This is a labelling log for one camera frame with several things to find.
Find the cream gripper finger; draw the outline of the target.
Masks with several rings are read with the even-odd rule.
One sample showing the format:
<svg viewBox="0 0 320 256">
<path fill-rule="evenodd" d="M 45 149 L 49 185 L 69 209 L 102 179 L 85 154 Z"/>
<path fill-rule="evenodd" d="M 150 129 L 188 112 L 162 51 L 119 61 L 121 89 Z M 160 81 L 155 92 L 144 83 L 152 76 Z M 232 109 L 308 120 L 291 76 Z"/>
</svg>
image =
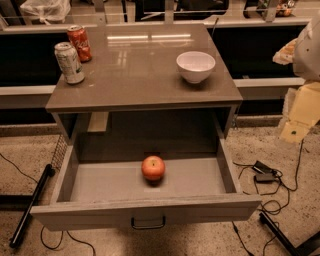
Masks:
<svg viewBox="0 0 320 256">
<path fill-rule="evenodd" d="M 288 65 L 293 62 L 294 50 L 297 39 L 293 39 L 275 53 L 272 60 L 280 65 Z"/>
<path fill-rule="evenodd" d="M 298 89 L 289 88 L 279 123 L 279 138 L 288 143 L 300 143 L 319 121 L 320 83 L 306 82 Z"/>
</svg>

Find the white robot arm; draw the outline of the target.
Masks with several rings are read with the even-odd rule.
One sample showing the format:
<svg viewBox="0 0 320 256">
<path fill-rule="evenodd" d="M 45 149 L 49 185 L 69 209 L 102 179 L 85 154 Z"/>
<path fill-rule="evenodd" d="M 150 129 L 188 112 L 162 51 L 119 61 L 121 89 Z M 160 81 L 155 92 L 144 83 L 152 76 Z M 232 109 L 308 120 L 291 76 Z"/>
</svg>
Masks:
<svg viewBox="0 0 320 256">
<path fill-rule="evenodd" d="M 280 139 L 300 143 L 320 121 L 320 13 L 273 56 L 273 61 L 292 63 L 294 74 L 305 80 L 297 90 L 288 90 L 279 123 Z"/>
</svg>

